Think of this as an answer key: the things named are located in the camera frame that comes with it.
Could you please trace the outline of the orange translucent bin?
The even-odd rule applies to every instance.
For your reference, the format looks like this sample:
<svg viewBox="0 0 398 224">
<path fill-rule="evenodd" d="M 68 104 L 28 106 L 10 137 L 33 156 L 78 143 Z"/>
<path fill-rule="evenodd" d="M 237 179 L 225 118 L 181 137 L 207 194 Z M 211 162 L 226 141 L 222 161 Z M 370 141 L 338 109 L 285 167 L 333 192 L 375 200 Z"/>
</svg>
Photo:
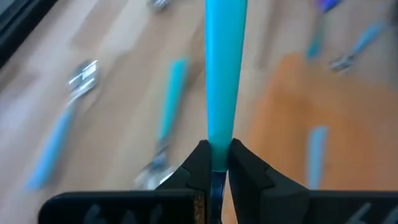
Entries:
<svg viewBox="0 0 398 224">
<path fill-rule="evenodd" d="M 308 186 L 307 136 L 317 126 L 328 127 L 318 189 L 398 190 L 398 93 L 288 54 L 257 102 L 246 145 Z"/>
</svg>

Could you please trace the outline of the iridescent rainbow spoon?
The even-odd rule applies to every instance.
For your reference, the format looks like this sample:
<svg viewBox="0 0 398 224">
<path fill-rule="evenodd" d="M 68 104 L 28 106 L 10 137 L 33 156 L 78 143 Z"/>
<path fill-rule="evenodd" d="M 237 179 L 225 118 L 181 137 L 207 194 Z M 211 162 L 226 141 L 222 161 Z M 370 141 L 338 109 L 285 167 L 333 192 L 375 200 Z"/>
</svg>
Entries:
<svg viewBox="0 0 398 224">
<path fill-rule="evenodd" d="M 308 45 L 306 58 L 313 60 L 320 55 L 323 42 L 325 14 L 340 4 L 342 0 L 315 0 L 316 16 L 315 27 Z"/>
</svg>

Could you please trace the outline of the light blue handled spoon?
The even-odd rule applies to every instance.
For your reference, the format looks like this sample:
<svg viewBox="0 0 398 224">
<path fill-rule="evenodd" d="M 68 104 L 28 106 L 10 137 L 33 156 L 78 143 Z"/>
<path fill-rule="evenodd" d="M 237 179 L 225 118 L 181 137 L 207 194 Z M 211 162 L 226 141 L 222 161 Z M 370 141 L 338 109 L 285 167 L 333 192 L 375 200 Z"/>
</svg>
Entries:
<svg viewBox="0 0 398 224">
<path fill-rule="evenodd" d="M 305 180 L 310 189 L 318 189 L 320 186 L 327 136 L 327 126 L 317 126 L 307 136 Z"/>
<path fill-rule="evenodd" d="M 68 81 L 70 94 L 65 104 L 62 114 L 55 122 L 46 143 L 42 149 L 42 154 L 37 160 L 31 177 L 27 182 L 27 188 L 38 190 L 43 188 L 50 180 L 57 161 L 61 155 L 64 144 L 67 141 L 72 121 L 78 107 L 80 99 L 97 84 L 98 61 L 85 60 L 72 73 Z"/>
<path fill-rule="evenodd" d="M 385 22 L 375 23 L 369 26 L 359 37 L 352 49 L 344 56 L 332 61 L 328 69 L 340 75 L 347 73 L 353 66 L 355 58 L 387 27 Z"/>
</svg>

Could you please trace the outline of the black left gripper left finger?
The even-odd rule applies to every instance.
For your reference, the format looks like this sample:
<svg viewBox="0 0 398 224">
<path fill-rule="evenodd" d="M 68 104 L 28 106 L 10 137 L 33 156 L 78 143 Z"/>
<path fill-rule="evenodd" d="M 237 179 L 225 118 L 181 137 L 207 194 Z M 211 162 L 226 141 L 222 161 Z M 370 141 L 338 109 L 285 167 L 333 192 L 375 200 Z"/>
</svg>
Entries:
<svg viewBox="0 0 398 224">
<path fill-rule="evenodd" d="M 154 190 L 65 192 L 40 208 L 38 224 L 207 224 L 211 150 L 202 140 Z"/>
</svg>

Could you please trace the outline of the teal handled spoon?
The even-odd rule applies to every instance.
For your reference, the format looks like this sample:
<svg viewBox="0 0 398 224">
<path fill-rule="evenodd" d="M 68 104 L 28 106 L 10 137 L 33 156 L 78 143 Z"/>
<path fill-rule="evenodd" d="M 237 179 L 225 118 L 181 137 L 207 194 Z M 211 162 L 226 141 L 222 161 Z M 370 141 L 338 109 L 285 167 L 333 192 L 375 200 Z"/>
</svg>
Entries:
<svg viewBox="0 0 398 224">
<path fill-rule="evenodd" d="M 205 72 L 211 146 L 210 223 L 221 224 L 228 149 L 243 57 L 248 0 L 205 0 Z"/>
<path fill-rule="evenodd" d="M 157 128 L 155 154 L 134 181 L 138 190 L 156 189 L 174 173 L 169 162 L 170 137 L 185 89 L 188 67 L 188 58 L 178 58 L 170 64 L 169 79 Z"/>
</svg>

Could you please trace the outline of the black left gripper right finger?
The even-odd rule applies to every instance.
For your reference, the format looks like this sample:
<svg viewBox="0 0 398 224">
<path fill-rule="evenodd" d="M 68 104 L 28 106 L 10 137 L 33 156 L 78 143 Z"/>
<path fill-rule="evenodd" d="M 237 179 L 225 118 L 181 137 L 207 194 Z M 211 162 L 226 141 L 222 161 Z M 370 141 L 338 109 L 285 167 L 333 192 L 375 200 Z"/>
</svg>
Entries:
<svg viewBox="0 0 398 224">
<path fill-rule="evenodd" d="M 238 139 L 228 165 L 239 224 L 398 224 L 398 192 L 310 190 Z"/>
</svg>

